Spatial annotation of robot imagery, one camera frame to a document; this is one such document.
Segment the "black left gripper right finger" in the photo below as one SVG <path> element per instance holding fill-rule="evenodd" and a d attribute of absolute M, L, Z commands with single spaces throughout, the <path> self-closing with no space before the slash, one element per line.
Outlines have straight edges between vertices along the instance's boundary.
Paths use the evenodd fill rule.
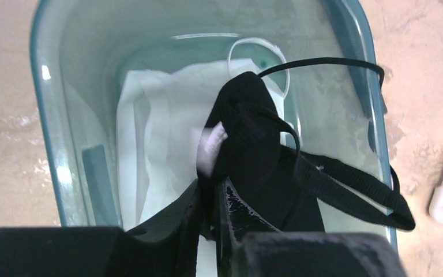
<path fill-rule="evenodd" d="M 230 180 L 216 189 L 219 276 L 406 276 L 399 255 L 373 233 L 281 232 Z"/>

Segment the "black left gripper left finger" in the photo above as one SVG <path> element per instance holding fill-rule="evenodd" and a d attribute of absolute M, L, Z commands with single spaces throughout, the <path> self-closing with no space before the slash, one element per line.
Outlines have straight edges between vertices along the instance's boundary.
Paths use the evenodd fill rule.
<path fill-rule="evenodd" d="M 193 182 L 139 226 L 0 227 L 0 276 L 194 276 L 201 192 Z"/>

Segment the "black garment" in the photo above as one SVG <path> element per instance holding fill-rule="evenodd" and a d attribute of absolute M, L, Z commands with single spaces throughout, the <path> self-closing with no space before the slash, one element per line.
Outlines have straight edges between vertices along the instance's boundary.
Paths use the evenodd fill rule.
<path fill-rule="evenodd" d="M 276 111 L 263 77 L 311 65 L 365 68 L 384 78 L 378 65 L 348 58 L 310 58 L 262 71 L 244 72 L 220 90 L 206 127 L 221 124 L 211 173 L 198 170 L 209 194 L 229 181 L 248 211 L 232 218 L 238 235 L 250 231 L 323 232 L 320 201 L 367 223 L 411 231 L 416 223 L 399 180 L 389 187 L 342 161 L 301 150 L 296 131 Z"/>

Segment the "pale mint white bra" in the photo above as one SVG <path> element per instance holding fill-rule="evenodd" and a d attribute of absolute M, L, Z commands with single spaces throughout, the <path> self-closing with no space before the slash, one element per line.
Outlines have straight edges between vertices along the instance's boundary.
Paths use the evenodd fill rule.
<path fill-rule="evenodd" d="M 122 226 L 138 230 L 196 179 L 196 151 L 221 87 L 233 77 L 286 58 L 262 38 L 239 39 L 226 59 L 166 73 L 131 70 L 117 108 L 118 192 Z"/>

